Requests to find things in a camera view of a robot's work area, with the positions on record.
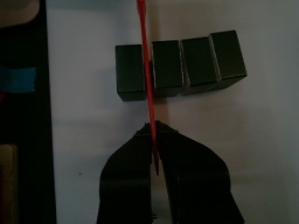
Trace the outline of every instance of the red strap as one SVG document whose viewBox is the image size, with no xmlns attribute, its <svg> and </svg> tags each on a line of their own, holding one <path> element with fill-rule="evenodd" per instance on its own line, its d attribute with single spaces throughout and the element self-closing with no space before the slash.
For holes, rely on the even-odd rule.
<svg viewBox="0 0 299 224">
<path fill-rule="evenodd" d="M 158 152 L 156 129 L 155 129 L 155 100 L 154 100 L 152 76 L 151 76 L 147 38 L 146 38 L 146 0 L 136 0 L 136 4 L 138 4 L 138 12 L 140 17 L 142 35 L 143 35 L 144 77 L 146 77 L 146 93 L 147 93 L 147 102 L 150 111 L 150 124 L 151 124 L 152 141 L 154 141 L 154 166 L 156 174 L 159 174 L 159 152 Z"/>
</svg>

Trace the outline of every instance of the white surface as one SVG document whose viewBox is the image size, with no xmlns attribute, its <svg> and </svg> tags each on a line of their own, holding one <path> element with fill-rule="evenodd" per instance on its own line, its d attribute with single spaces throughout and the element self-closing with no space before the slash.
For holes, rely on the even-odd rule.
<svg viewBox="0 0 299 224">
<path fill-rule="evenodd" d="M 158 101 L 156 118 L 224 159 L 247 224 L 299 223 L 299 2 L 148 3 L 151 40 L 238 30 L 248 77 Z M 148 121 L 146 102 L 124 103 L 116 92 L 115 45 L 140 43 L 136 1 L 48 0 L 48 29 L 59 224 L 95 224 L 102 168 Z M 162 184 L 155 223 L 168 224 Z"/>
</svg>

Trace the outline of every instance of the blue object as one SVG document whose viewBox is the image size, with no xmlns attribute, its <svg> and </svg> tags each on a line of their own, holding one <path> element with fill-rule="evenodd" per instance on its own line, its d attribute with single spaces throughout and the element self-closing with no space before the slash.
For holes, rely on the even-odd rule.
<svg viewBox="0 0 299 224">
<path fill-rule="evenodd" d="M 8 69 L 0 66 L 0 91 L 11 94 L 35 92 L 35 67 Z"/>
</svg>

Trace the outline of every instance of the red ribbon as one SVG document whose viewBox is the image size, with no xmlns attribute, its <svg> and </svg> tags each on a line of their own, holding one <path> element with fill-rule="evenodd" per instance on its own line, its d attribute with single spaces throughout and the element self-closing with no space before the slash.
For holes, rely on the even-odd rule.
<svg viewBox="0 0 299 224">
<path fill-rule="evenodd" d="M 152 75 L 150 68 L 148 47 L 146 37 L 146 0 L 136 0 L 136 4 L 140 17 L 142 36 L 143 36 L 146 93 L 147 93 L 150 124 L 151 124 L 152 141 L 154 141 L 154 166 L 156 174 L 159 174 L 159 152 L 158 152 L 156 128 L 155 128 L 155 100 L 154 100 Z"/>
</svg>

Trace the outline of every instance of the dark green box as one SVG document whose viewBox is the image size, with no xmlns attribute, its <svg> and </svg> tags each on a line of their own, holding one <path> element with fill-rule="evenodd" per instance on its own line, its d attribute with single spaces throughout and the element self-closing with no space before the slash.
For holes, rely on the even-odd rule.
<svg viewBox="0 0 299 224">
<path fill-rule="evenodd" d="M 219 77 L 219 84 L 211 89 L 230 87 L 247 77 L 247 69 L 239 48 L 236 31 L 224 31 L 210 35 L 214 63 Z"/>
<path fill-rule="evenodd" d="M 183 95 L 206 92 L 218 83 L 208 38 L 191 38 L 182 41 L 184 69 Z"/>
<path fill-rule="evenodd" d="M 116 92 L 124 102 L 146 99 L 142 45 L 116 46 Z"/>
<path fill-rule="evenodd" d="M 176 96 L 183 90 L 183 62 L 178 40 L 154 42 L 152 62 L 154 95 Z"/>
</svg>

